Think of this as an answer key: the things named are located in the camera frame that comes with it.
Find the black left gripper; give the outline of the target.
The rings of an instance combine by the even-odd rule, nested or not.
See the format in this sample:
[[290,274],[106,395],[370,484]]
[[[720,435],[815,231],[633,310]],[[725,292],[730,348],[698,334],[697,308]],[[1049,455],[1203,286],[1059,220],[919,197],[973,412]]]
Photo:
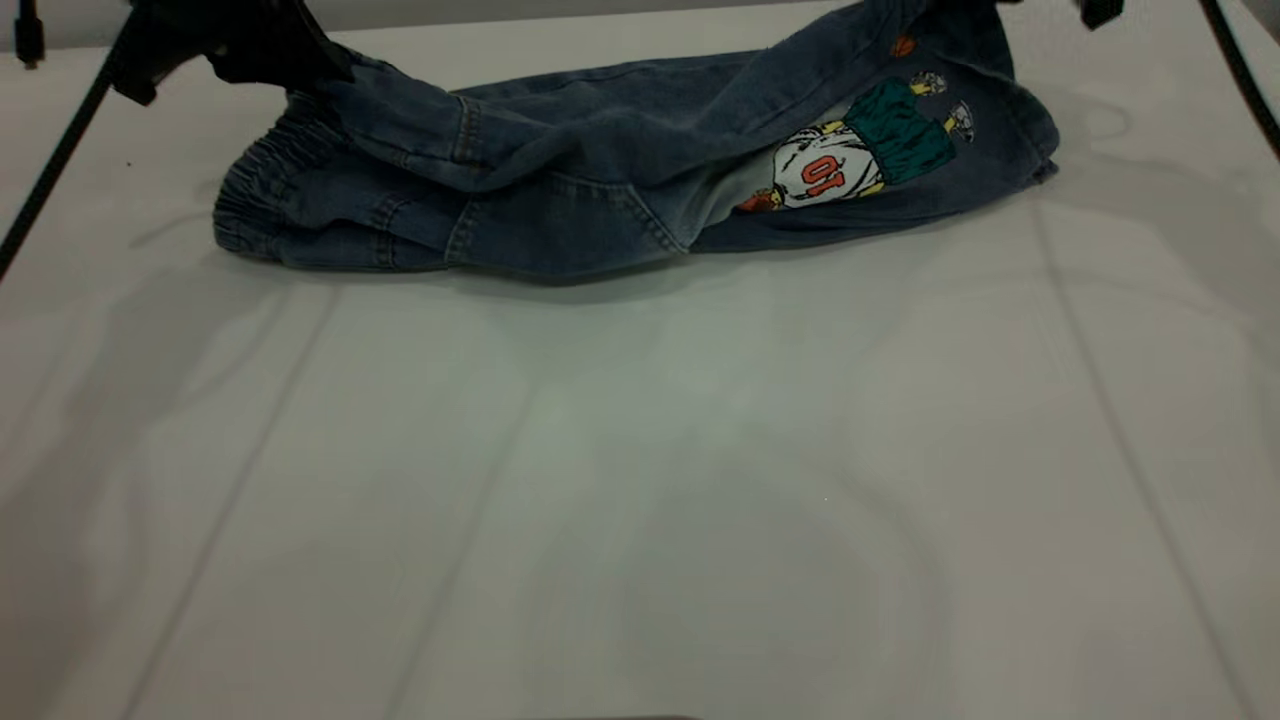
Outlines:
[[110,87],[142,106],[200,58],[233,85],[307,88],[353,79],[348,54],[305,1],[133,1],[111,55]]

